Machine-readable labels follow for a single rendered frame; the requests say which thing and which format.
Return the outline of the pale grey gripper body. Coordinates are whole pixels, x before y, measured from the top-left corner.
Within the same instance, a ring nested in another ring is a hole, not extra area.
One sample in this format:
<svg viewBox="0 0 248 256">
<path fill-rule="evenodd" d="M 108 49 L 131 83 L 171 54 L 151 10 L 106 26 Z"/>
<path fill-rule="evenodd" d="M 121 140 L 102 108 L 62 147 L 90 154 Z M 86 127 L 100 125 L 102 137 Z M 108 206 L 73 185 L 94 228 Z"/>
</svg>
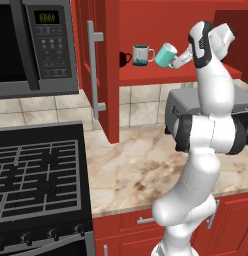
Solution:
<svg viewBox="0 0 248 256">
<path fill-rule="evenodd" d="M 187 63 L 189 63 L 192 59 L 193 59 L 192 45 L 189 45 L 187 49 L 173 61 L 172 65 L 175 69 L 178 69 L 186 65 Z"/>
</svg>

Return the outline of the white and teal mug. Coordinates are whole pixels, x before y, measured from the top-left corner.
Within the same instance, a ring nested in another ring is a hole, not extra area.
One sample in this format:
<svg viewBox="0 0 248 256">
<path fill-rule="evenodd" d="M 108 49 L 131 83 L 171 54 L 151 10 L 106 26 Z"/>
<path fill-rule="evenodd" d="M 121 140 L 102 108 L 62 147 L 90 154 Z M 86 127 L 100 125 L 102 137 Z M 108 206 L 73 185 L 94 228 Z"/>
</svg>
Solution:
<svg viewBox="0 0 248 256">
<path fill-rule="evenodd" d="M 132 65 L 145 67 L 155 58 L 155 51 L 148 45 L 137 44 L 132 47 Z"/>
</svg>

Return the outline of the black mug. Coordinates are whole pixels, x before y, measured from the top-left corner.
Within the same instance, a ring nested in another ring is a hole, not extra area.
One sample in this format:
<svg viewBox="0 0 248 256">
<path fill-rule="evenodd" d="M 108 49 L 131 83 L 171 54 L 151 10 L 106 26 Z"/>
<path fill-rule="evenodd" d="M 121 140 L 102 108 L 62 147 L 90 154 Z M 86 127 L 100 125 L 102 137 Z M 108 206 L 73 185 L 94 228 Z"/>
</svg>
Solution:
<svg viewBox="0 0 248 256">
<path fill-rule="evenodd" d="M 132 55 L 130 53 L 119 53 L 119 67 L 124 67 L 127 63 L 129 63 L 132 59 Z"/>
</svg>

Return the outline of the red base cabinet door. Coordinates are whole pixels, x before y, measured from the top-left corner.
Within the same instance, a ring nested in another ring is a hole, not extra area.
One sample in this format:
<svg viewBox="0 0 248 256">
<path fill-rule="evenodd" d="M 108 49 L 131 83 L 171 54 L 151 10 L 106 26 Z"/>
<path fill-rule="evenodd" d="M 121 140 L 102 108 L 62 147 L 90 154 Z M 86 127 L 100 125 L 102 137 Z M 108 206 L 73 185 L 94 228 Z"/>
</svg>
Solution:
<svg viewBox="0 0 248 256">
<path fill-rule="evenodd" d="M 108 256 L 151 256 L 153 248 L 161 241 L 163 234 L 163 228 L 154 228 L 96 239 L 96 256 L 104 256 L 104 244 L 108 246 Z"/>
<path fill-rule="evenodd" d="M 203 221 L 191 244 L 199 256 L 248 256 L 248 192 L 219 197 L 212 225 Z"/>
</svg>

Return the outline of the grey toaster oven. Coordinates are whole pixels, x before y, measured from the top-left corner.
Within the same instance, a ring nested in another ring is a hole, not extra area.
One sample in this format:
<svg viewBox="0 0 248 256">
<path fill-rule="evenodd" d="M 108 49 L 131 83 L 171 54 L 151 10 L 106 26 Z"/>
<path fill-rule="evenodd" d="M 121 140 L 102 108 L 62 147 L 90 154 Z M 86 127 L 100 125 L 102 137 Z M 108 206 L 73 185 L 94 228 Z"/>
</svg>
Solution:
<svg viewBox="0 0 248 256">
<path fill-rule="evenodd" d="M 174 123 L 181 115 L 199 115 L 200 106 L 196 88 L 173 89 L 169 92 L 165 107 L 165 133 L 172 134 Z M 237 124 L 238 138 L 230 154 L 238 154 L 248 145 L 248 92 L 235 87 L 234 108 L 231 113 Z"/>
</svg>

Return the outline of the black microwave oven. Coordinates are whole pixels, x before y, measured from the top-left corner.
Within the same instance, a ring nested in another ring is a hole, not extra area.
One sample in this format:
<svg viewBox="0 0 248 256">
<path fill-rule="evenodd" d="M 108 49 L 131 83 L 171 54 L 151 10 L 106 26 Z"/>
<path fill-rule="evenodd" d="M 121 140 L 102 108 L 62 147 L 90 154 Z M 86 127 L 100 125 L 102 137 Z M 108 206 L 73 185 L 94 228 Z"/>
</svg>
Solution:
<svg viewBox="0 0 248 256">
<path fill-rule="evenodd" d="M 0 0 L 0 99 L 78 92 L 70 0 Z"/>
</svg>

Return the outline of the red drawer front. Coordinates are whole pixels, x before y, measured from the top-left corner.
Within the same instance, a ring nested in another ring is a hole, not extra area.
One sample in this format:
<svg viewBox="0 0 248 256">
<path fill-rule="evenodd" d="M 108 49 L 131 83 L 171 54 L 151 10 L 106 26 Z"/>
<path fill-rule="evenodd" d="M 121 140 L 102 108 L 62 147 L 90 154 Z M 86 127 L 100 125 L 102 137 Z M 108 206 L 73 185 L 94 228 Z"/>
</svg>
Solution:
<svg viewBox="0 0 248 256">
<path fill-rule="evenodd" d="M 159 225 L 156 222 L 137 225 L 137 220 L 139 219 L 140 216 L 144 219 L 152 218 L 151 209 L 144 209 L 121 214 L 120 230 L 123 232 L 136 232 L 149 230 L 152 228 L 159 228 Z"/>
</svg>

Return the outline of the black gas stove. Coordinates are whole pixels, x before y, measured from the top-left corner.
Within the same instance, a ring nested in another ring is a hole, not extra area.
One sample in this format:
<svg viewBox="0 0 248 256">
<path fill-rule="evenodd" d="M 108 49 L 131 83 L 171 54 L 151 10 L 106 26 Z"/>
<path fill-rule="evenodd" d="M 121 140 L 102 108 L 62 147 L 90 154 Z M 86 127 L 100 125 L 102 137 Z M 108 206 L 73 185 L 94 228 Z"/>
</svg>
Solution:
<svg viewBox="0 0 248 256">
<path fill-rule="evenodd" d="M 96 256 L 80 121 L 0 128 L 0 237 L 0 256 Z"/>
</svg>

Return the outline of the red wall cabinet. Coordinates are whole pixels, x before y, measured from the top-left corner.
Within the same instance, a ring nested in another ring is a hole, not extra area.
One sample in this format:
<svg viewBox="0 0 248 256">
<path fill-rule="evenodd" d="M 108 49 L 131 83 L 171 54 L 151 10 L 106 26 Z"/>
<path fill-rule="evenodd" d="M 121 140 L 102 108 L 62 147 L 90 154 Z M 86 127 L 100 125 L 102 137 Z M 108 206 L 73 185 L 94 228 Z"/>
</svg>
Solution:
<svg viewBox="0 0 248 256">
<path fill-rule="evenodd" d="M 217 10 L 248 10 L 248 0 L 121 0 L 119 50 L 129 53 L 135 44 L 159 50 L 169 42 L 183 52 L 190 28 L 201 20 L 213 23 Z M 240 71 L 225 67 L 241 80 Z"/>
</svg>

